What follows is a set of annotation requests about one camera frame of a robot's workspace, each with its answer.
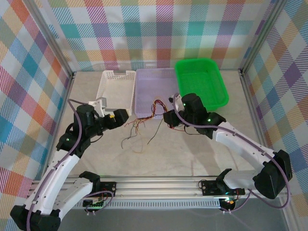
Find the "gray floor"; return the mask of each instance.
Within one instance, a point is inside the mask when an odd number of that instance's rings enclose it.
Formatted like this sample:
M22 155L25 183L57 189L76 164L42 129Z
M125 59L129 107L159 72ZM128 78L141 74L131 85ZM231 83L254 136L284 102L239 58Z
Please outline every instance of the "gray floor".
M288 231L283 211L273 209L256 198L234 215L218 209L130 210L106 209L87 216L81 209L71 210L60 231Z
M230 100L216 112L240 132L257 140L238 72L221 71L221 75ZM94 101L101 76L101 72L78 72L70 98L83 102ZM132 115L128 122L135 118ZM73 112L66 107L56 140L59 140L72 121ZM131 125L106 131L102 139L86 150L70 175L91 171L103 176L206 176L219 175L226 168L252 169L248 162L223 144L205 136L190 136L185 132L171 130L165 123L160 126L155 139L147 145L159 123L158 119L147 121L145 127L140 127L137 137L123 142L123 148L121 141L129 136Z

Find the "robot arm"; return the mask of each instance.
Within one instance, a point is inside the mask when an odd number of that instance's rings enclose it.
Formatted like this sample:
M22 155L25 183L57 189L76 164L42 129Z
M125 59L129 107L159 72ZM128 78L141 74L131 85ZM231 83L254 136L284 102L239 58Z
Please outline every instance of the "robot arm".
M276 153L272 149L264 147L240 133L219 114L208 113L200 97L194 93L187 94L183 98L178 95L174 97L174 100L175 108L180 117L190 124L208 125L209 128L196 128L196 130L200 134L206 135L210 139L223 143L234 150L254 168L254 170L251 171L224 170L221 175L217 177L217 182L215 184L209 183L206 186L204 185L209 192L225 194L229 192L230 189L257 189L265 197L275 199L285 187L285 181L281 172L275 164L265 156L265 153L279 164L285 172L288 181L290 181L292 178L292 171L288 153L283 150ZM174 110L164 113L164 121L170 127L176 127L182 123Z
M69 189L58 195L70 171L90 146L91 138L102 136L107 129L120 127L128 120L128 114L125 109L118 109L114 111L114 115L102 113L103 116L99 116L94 107L89 104L77 107L77 114L81 121L81 127L74 115L74 122L61 136L56 146L57 151L39 185L27 198L24 205L15 205L11 211L11 217L21 230L26 230L29 211L31 211L31 230L58 230L62 218L79 200L100 190L100 176L84 172ZM79 129L81 129L81 139L77 147L58 165L77 142Z

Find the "white plastic crate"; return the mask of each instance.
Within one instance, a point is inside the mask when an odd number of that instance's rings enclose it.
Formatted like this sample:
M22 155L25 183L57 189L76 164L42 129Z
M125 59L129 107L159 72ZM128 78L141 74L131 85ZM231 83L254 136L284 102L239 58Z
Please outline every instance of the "white plastic crate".
M126 73L103 71L96 98L105 97L107 109L126 109L131 116L135 79L135 71L126 71Z

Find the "green plastic tray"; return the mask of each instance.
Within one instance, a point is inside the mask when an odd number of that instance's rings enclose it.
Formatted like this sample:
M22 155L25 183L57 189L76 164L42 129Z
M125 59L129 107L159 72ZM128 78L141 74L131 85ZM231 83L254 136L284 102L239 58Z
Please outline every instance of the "green plastic tray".
M211 59L185 59L175 65L180 94L196 93L208 111L225 106L229 96L219 68Z

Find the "checkered fabric wall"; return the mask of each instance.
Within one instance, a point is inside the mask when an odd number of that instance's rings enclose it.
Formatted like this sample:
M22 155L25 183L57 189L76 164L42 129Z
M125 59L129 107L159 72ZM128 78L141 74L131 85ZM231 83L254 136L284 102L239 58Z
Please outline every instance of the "checkered fabric wall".
M39 177L68 83L21 0L0 0L0 231Z
M308 230L308 0L289 0L247 73L266 140L290 154L293 200Z
M49 3L50 11L42 7ZM82 71L171 67L208 57L237 69L268 0L36 0Z
M258 37L259 37L259 34L260 34L260 32L262 31L263 26L265 25L265 22L267 21L267 19L268 19L269 15L270 15L271 11L273 10L274 5L275 5L276 2L277 2L277 0L271 0L271 1L270 1L270 4L269 4L268 8L266 9L265 14L264 14L263 17L262 17L262 20L261 20L261 22L260 22L260 24L259 24L259 26L258 26L258 29L256 30L256 32L255 32L255 34L254 34L254 37L253 37L253 39L251 40L248 49L246 50L246 53L245 53L245 55L244 55L244 58L243 58L243 60L242 60L242 62L241 62L241 65L240 65L240 67L239 67L240 69L243 68L243 66L244 66L244 64L245 64L245 62L246 62L246 60L247 60L247 57L249 56L251 49L254 47L254 45L255 45L255 43L256 43Z

